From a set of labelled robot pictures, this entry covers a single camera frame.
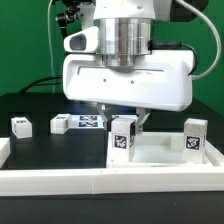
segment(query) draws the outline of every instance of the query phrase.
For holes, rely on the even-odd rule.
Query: cable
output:
[[[48,42],[49,42],[49,50],[50,50],[50,60],[51,60],[51,76],[55,76],[54,71],[54,55],[53,55],[53,48],[52,48],[52,40],[51,40],[51,5],[54,0],[50,0],[47,10],[47,30],[48,30]]]
[[[220,60],[221,51],[222,51],[221,40],[220,40],[219,33],[218,33],[217,29],[215,28],[213,23],[208,19],[208,17],[206,17],[203,13],[201,13],[199,10],[197,10],[190,4],[186,3],[184,0],[176,0],[176,2],[178,2],[180,5],[184,6],[186,9],[190,10],[191,12],[196,14],[198,17],[200,17],[210,27],[210,29],[212,30],[212,32],[214,34],[215,40],[216,40],[217,53],[216,53],[216,58],[215,58],[214,62],[212,63],[212,65],[202,74],[192,75],[193,80],[198,80],[198,79],[201,79],[201,78],[204,78],[205,76],[207,76],[217,66],[217,64]]]
[[[194,55],[194,66],[191,70],[191,72],[188,75],[192,75],[192,73],[197,69],[198,67],[198,54],[195,51],[195,49],[188,45],[184,44],[181,41],[172,41],[172,42],[155,42],[155,41],[150,41],[148,44],[148,50],[177,50],[177,49],[182,49],[186,48],[188,50],[191,50]]]
[[[192,47],[192,46],[190,46],[190,45],[188,45],[188,44],[181,44],[181,47],[185,47],[185,48],[187,48],[187,49],[189,49],[189,50],[191,50],[192,52],[193,52],[193,55],[194,55],[194,66],[193,66],[193,68],[192,68],[192,70],[191,70],[191,72],[190,72],[190,74],[189,75],[192,75],[193,74],[193,72],[195,72],[195,70],[197,69],[197,67],[198,67],[198,54],[197,54],[197,52],[195,51],[195,49]]]
[[[32,87],[35,87],[35,86],[55,86],[55,85],[61,85],[61,84],[62,84],[62,82],[35,84],[35,85],[30,86],[29,88],[27,88],[27,90],[32,88]]]
[[[30,83],[29,85],[25,86],[24,88],[22,88],[19,93],[26,93],[26,91],[28,89],[30,89],[31,87],[33,86],[39,86],[39,85],[48,85],[48,84],[51,84],[51,85],[57,85],[58,83],[42,83],[42,84],[39,84],[41,82],[45,82],[45,81],[49,81],[49,80],[56,80],[56,79],[62,79],[62,76],[50,76],[50,77],[46,77],[46,78],[43,78],[43,79],[38,79],[32,83]]]

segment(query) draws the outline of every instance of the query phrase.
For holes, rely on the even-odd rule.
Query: green wall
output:
[[[0,7],[0,95],[17,92],[37,79],[51,75],[47,37],[47,8],[49,0],[1,0]],[[216,25],[224,40],[224,1],[210,0],[205,14]],[[53,7],[52,40],[56,60],[56,75],[62,75],[64,50],[62,38],[54,17],[64,10],[61,3]],[[77,28],[74,24],[69,30]],[[156,22],[155,40],[181,40],[199,53],[200,65],[196,74],[203,72],[213,61],[216,45],[209,28],[200,20],[191,23]],[[194,96],[224,115],[224,58],[206,78],[194,81]],[[52,91],[52,88],[34,88],[32,91]]]

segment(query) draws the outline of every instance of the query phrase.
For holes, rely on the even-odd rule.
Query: metal cylinder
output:
[[[134,66],[136,55],[149,54],[151,19],[109,18],[96,19],[94,25],[100,30],[99,47],[105,66]]]

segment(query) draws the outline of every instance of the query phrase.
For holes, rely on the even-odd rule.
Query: small white cube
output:
[[[117,118],[112,121],[112,159],[119,162],[132,162],[135,136],[131,135],[131,124],[135,119]]]
[[[32,137],[32,124],[25,117],[15,117],[11,119],[12,132],[20,138]]]
[[[207,120],[188,119],[184,124],[183,159],[188,162],[202,163],[207,135]]]
[[[58,114],[51,120],[51,133],[64,134],[69,129],[71,120],[70,114]]]

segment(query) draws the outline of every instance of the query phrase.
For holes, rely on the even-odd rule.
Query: black tabletop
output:
[[[50,133],[59,113],[97,114],[95,104],[73,102],[63,94],[7,94],[0,97],[0,137],[10,137],[4,170],[105,167],[107,133],[70,129]],[[130,107],[113,114],[135,114]],[[24,116],[33,137],[17,139],[11,118]],[[194,99],[183,112],[152,110],[145,131],[183,132],[187,118],[208,120],[207,140],[224,152],[224,118]],[[172,192],[0,198],[0,223],[223,223],[224,192]]]

